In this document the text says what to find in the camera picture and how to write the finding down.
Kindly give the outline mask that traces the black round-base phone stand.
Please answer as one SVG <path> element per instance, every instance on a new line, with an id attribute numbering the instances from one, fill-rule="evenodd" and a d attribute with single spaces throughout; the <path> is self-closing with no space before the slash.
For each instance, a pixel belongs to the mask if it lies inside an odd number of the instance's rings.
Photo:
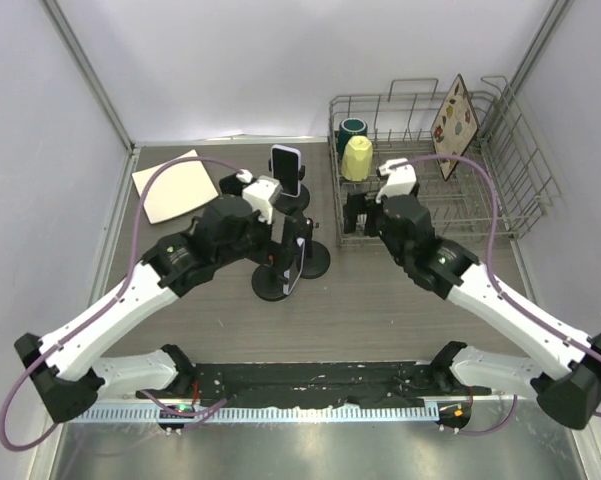
<path id="1" fill-rule="evenodd" d="M 331 264 L 331 255 L 328 248 L 313 239 L 314 221 L 311 218 L 303 219 L 301 238 L 304 240 L 304 259 L 301 277 L 313 280 L 323 276 Z"/>

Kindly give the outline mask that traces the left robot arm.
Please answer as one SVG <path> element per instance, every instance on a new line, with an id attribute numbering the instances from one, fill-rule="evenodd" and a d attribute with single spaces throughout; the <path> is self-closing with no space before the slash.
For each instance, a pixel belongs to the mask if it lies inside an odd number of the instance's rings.
<path id="1" fill-rule="evenodd" d="M 67 325 L 20 337 L 15 349 L 52 420 L 67 422 L 101 399 L 140 390 L 173 399 L 190 394 L 195 368 L 175 345 L 146 355 L 103 354 L 223 267 L 248 259 L 288 269 L 299 252 L 301 226 L 296 216 L 274 212 L 266 220 L 247 200 L 222 195 L 188 229 L 160 238 L 118 286 Z"/>

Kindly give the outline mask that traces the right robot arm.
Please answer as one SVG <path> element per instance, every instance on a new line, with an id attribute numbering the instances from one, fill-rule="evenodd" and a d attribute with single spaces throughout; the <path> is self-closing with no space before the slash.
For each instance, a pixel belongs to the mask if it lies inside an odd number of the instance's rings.
<path id="1" fill-rule="evenodd" d="M 591 336 L 556 319 L 497 279 L 473 252 L 437 235 L 429 210 L 413 194 L 381 201 L 352 195 L 344 207 L 345 232 L 354 231 L 361 214 L 366 235 L 379 238 L 417 286 L 478 316 L 526 354 L 451 342 L 431 371 L 437 391 L 484 386 L 532 399 L 570 429 L 587 426 L 601 403 L 601 333 Z"/>

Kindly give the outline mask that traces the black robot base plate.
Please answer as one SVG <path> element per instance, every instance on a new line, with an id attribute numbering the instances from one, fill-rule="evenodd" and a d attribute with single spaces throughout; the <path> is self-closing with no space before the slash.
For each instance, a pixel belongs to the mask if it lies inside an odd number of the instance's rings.
<path id="1" fill-rule="evenodd" d="M 488 396 L 427 363 L 199 363 L 184 399 L 209 407 L 326 409 L 354 404 L 365 409 L 422 406 L 426 397 Z"/>

